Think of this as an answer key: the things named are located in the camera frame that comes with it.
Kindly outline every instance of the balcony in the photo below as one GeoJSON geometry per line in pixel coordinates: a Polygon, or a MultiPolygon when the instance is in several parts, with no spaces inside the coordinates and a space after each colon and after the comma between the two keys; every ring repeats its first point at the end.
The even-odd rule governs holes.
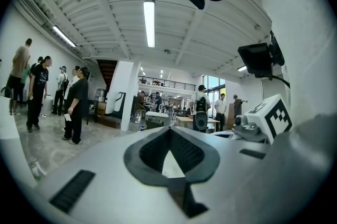
{"type": "Polygon", "coordinates": [[[164,88],[175,88],[175,89],[195,91],[195,85],[192,84],[186,84],[182,82],[163,80],[146,76],[138,76],[138,83],[144,85],[160,86],[164,88]]]}

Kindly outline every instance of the fluorescent light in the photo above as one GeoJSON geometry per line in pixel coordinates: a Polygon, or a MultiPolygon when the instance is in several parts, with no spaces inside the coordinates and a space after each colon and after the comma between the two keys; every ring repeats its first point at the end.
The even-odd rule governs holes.
{"type": "Polygon", "coordinates": [[[144,2],[144,16],[145,16],[145,27],[146,27],[146,37],[148,47],[155,47],[154,8],[155,8],[154,2],[144,2]]]}
{"type": "Polygon", "coordinates": [[[246,66],[242,66],[241,68],[237,69],[239,72],[242,72],[243,70],[247,70],[246,66]]]}
{"type": "Polygon", "coordinates": [[[61,30],[60,30],[58,27],[54,26],[54,27],[53,27],[53,30],[55,30],[55,31],[56,31],[56,32],[63,38],[63,40],[65,40],[65,41],[66,41],[68,44],[70,44],[72,47],[76,47],[76,45],[75,45],[72,41],[70,41],[70,40],[68,39],[68,37],[65,36],[64,33],[61,32],[61,30]]]}

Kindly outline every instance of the sneaker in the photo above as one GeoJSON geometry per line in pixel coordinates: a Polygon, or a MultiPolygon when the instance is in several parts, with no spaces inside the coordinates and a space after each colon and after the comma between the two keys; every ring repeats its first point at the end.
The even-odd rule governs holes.
{"type": "Polygon", "coordinates": [[[80,145],[82,143],[82,141],[80,141],[78,144],[75,144],[72,140],[69,140],[69,144],[71,145],[80,145]]]}

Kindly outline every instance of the hand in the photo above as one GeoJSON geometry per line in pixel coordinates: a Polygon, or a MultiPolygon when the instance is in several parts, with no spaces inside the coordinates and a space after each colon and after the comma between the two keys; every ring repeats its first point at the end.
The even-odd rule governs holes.
{"type": "Polygon", "coordinates": [[[73,113],[73,110],[74,110],[74,108],[73,107],[70,107],[69,109],[68,109],[68,114],[71,116],[72,115],[72,113],[73,113]]]}

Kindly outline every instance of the black backpack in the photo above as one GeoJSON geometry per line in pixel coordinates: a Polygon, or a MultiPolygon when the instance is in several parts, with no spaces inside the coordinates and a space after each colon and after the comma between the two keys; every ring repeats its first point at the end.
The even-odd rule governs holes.
{"type": "Polygon", "coordinates": [[[67,87],[68,87],[68,84],[69,84],[69,80],[67,79],[67,77],[64,75],[64,80],[63,80],[63,83],[62,83],[62,90],[63,90],[63,93],[65,93],[65,91],[67,90],[67,87]]]}
{"type": "Polygon", "coordinates": [[[195,111],[196,112],[206,112],[207,111],[207,102],[205,97],[202,97],[200,100],[197,100],[195,103],[195,111]]]}

